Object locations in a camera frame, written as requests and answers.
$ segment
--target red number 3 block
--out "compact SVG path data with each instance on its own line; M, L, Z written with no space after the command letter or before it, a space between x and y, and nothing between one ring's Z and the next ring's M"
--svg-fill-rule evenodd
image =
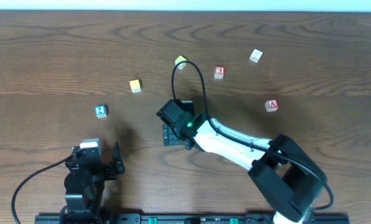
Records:
M223 78L225 74L225 68L221 66L216 66L215 68L215 78Z

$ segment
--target black mount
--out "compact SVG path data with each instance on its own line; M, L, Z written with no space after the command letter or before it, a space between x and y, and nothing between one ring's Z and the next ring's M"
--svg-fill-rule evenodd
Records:
M198 128L206 121L204 114L194 114L194 106L177 99L169 100L156 115L169 127L175 135L178 143L190 150L195 144L194 137Z
M249 213L247 215L140 215L137 213L122 213L104 224L272 224L273 217L274 215L270 213ZM35 224L60 224L59 216L38 215L35 218ZM303 224L349 224L349 218L345 215L310 214Z

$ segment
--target blue number 2 block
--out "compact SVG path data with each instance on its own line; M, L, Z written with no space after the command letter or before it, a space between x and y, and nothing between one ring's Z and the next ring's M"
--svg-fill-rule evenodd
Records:
M94 107L94 112L97 118L105 118L106 117L106 109L104 105Z

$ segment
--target yellow block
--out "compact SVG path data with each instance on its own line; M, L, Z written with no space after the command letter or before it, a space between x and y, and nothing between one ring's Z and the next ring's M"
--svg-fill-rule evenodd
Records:
M130 81L130 88L133 93L141 91L140 82L138 80Z
M184 60L187 60L185 57L183 56L179 56L175 61L174 61L174 65L177 65L179 62L182 62ZM187 65L187 63L182 63L178 66L179 69L183 69L185 66Z

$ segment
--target cable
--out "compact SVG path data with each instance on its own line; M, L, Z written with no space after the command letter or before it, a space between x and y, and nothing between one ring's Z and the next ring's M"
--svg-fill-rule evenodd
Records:
M256 221L257 223L262 223L262 221L260 221L259 219L257 219L257 218L253 218L253 217L248 217L248 219L252 219L252 220L254 220L254 221Z
M321 207L315 207L315 208L312 208L311 210L324 210L324 209L327 209L327 208L330 208L332 207L332 205L334 204L334 194L332 193L332 190L331 188L329 187L329 185L327 184L327 182L325 180L323 180L321 177L319 177L311 168L308 168L306 167L305 165L301 164L300 162L294 160L294 159L291 159L289 158L288 156L285 156L285 155L282 155L280 153L277 153L277 152L274 152L274 151L270 151L268 149L265 149L265 148L262 148L262 147L258 147L254 144L250 144L250 143L247 143L247 142L243 142L243 141L240 141L240 140L237 140L229 135L226 135L224 133L222 133L218 128L216 128L214 126L214 124L212 123L212 121L210 120L210 116L209 116L209 112L208 112L208 106L207 106L207 99L206 99L206 92L205 92L205 83L204 83L204 78L198 68L198 66L194 63L194 62L191 62L189 60L185 60L185 61L181 61L179 63L177 63L177 65L173 68L173 72L172 72L172 93L173 93L173 99L176 100L176 94L174 93L174 74L176 72L176 69L177 67L182 64L182 63L189 63L191 65L193 65L195 67L195 69L197 70L198 74L199 74L199 77L200 77L200 81L201 81L201 84L202 84L202 97L204 98L204 106L205 106L205 115L206 115L206 118L210 124L210 126L212 127L213 130L216 131L217 134L231 140L231 141L235 141L241 145L244 145L246 147L250 147L251 149L255 149L255 150L258 150L258 151L262 151L262 152L265 152L265 153L268 153L272 156L276 156L280 159L283 159L283 160L286 160L286 161L289 161L295 165L297 165L299 168L301 169L304 169L305 171L307 171L308 173L310 173L313 177L315 177L319 182L320 184L322 184L322 186L327 190L328 194L329 194L329 203L327 205L324 205L324 206L321 206Z
M68 208L68 205L64 206L60 211L60 224L63 224L65 221L65 211Z
M12 212L12 216L14 217L14 220L16 221L17 224L21 224L21 222L19 221L18 219L18 216L17 216L17 212L16 212L16 197L17 197L17 194L19 192L19 190L24 186L24 184L26 182L28 182L28 180L30 180L32 177L36 176L37 174L40 174L41 172L43 171L46 171L48 169L51 169L53 167L56 167L58 165L60 165L61 163L65 162L67 159L70 159L72 157L71 156L68 156L67 158L59 161L59 162L56 162L55 164L52 164L52 165L49 165L48 167L45 167L41 170L38 170L36 172L34 172L33 174L31 174L30 176L28 176L24 181L22 181L22 183L20 185L18 185L16 191L14 192L14 195L12 196L12 200L11 200L11 212Z

